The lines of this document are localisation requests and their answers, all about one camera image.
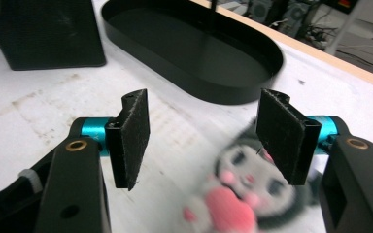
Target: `equipment in background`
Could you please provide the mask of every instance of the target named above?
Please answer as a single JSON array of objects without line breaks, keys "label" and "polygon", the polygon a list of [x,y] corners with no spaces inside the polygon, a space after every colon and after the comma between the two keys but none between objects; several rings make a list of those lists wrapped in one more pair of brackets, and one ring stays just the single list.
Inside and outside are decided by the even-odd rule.
[{"label": "equipment in background", "polygon": [[251,19],[259,23],[264,23],[271,7],[272,0],[251,1],[249,5],[249,13],[251,15]]},{"label": "equipment in background", "polygon": [[278,31],[292,38],[298,38],[301,35],[301,28],[309,25],[318,8],[317,0],[290,0],[287,11],[283,15],[283,22],[280,24]]},{"label": "equipment in background", "polygon": [[323,1],[325,5],[336,9],[342,13],[349,14],[358,0],[325,0]]},{"label": "equipment in background", "polygon": [[243,15],[247,11],[247,4],[238,3],[236,1],[226,2],[223,4],[218,3],[218,6],[225,8],[238,15]]}]

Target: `white table surface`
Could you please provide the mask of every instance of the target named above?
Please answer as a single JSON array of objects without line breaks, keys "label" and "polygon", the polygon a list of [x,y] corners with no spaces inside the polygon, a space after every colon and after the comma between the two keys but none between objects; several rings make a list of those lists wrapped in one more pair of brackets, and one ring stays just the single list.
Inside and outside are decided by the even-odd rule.
[{"label": "white table surface", "polygon": [[[216,105],[196,99],[111,43],[94,1],[108,64],[102,68],[12,71],[0,50],[0,190],[57,146],[77,117],[115,117],[120,97],[147,88],[151,138],[139,183],[114,189],[108,158],[102,167],[113,232],[171,232],[189,195],[213,171],[220,150],[255,117],[257,102]],[[285,65],[273,89],[304,115],[334,115],[373,142],[373,85],[277,42]],[[324,232],[321,210],[308,209],[279,232]]]}]

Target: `stuffed toy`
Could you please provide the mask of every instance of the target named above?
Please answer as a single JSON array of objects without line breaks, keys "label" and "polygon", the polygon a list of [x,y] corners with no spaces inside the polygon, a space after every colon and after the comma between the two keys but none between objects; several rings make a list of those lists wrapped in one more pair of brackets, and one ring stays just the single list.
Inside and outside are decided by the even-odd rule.
[{"label": "stuffed toy", "polygon": [[318,204],[321,174],[310,174],[306,185],[289,185],[251,125],[220,154],[200,192],[184,205],[174,232],[257,233],[282,227]]}]

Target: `black plastic container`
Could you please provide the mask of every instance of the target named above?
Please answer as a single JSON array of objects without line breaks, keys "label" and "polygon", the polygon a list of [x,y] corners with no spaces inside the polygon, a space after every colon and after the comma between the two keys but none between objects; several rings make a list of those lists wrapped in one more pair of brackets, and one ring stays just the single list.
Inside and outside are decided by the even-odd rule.
[{"label": "black plastic container", "polygon": [[270,38],[187,0],[110,0],[102,17],[112,42],[208,102],[252,102],[283,65]]}]

